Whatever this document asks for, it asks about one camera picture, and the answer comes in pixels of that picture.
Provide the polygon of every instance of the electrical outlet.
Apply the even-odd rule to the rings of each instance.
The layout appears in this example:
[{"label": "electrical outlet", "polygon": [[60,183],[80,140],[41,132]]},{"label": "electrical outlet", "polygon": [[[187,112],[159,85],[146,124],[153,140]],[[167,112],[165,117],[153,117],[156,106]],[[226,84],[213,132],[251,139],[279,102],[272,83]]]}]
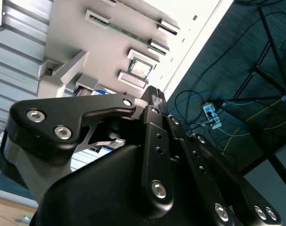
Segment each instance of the electrical outlet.
[{"label": "electrical outlet", "polygon": [[203,110],[204,110],[204,113],[205,113],[205,115],[206,115],[206,117],[207,117],[208,120],[211,120],[211,119],[213,119],[212,117],[214,117],[214,121],[210,124],[210,125],[212,126],[212,129],[217,129],[217,128],[219,128],[219,127],[222,126],[219,117],[218,117],[217,114],[215,113],[215,107],[214,107],[213,103],[208,103],[208,102],[206,102],[206,103],[203,105]]}]

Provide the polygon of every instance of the wooden floor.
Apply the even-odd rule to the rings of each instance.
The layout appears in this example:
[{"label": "wooden floor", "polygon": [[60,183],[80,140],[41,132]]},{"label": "wooden floor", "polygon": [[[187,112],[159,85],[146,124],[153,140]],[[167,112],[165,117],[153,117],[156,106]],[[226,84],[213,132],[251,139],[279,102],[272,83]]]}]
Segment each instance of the wooden floor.
[{"label": "wooden floor", "polygon": [[25,216],[32,218],[36,209],[0,199],[0,226],[26,226],[30,220]]}]

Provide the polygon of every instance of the yellow cable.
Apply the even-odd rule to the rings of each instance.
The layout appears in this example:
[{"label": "yellow cable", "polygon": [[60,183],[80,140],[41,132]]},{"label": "yellow cable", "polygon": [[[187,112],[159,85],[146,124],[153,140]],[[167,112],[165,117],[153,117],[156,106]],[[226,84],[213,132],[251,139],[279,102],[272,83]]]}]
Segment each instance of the yellow cable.
[{"label": "yellow cable", "polygon": [[[275,104],[279,103],[281,100],[278,100],[274,103],[272,103],[270,105],[270,107],[274,106]],[[256,114],[252,115],[251,117],[249,117],[247,120],[245,120],[245,122],[250,121],[252,118],[256,117],[257,115],[261,114],[262,112],[266,111],[267,109],[269,109],[270,107],[266,107],[264,109],[262,109],[261,111],[257,112]],[[223,149],[222,155],[225,153],[225,151],[227,150],[227,147],[229,145],[229,143],[231,142],[231,140],[233,139],[233,137],[239,132],[240,128],[237,128],[237,130],[233,133],[233,135],[229,138],[226,146]]]}]

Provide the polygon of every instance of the blue cable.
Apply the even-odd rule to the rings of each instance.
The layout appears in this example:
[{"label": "blue cable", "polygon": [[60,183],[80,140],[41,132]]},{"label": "blue cable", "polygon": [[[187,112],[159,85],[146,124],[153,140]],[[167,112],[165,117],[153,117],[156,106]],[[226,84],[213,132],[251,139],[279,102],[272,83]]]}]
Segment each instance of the blue cable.
[{"label": "blue cable", "polygon": [[[182,103],[188,101],[190,98],[196,97],[196,96],[198,96],[198,95],[213,95],[213,96],[216,96],[216,97],[222,99],[220,96],[218,96],[218,95],[216,95],[216,94],[214,94],[214,93],[208,93],[208,92],[196,93],[196,94],[193,94],[193,95],[189,96],[188,98],[186,98],[186,99],[180,101],[171,111],[169,111],[169,113],[172,113],[179,105],[181,105]],[[237,104],[237,103],[234,103],[234,102],[225,100],[225,99],[222,99],[222,100],[224,100],[225,102],[228,102],[228,103],[230,103],[230,104],[232,104],[232,105],[238,105],[238,106],[244,106],[244,105],[249,105],[249,104],[254,103],[254,101],[252,101],[252,102],[248,102],[248,103],[244,103],[244,104]]]}]

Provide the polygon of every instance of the corrugated metal panel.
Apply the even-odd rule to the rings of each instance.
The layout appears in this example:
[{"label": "corrugated metal panel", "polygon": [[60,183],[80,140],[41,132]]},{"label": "corrugated metal panel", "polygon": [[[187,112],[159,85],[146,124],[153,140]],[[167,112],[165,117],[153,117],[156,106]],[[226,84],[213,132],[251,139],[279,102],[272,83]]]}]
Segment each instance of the corrugated metal panel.
[{"label": "corrugated metal panel", "polygon": [[7,0],[0,32],[0,130],[16,102],[37,97],[52,1]]}]

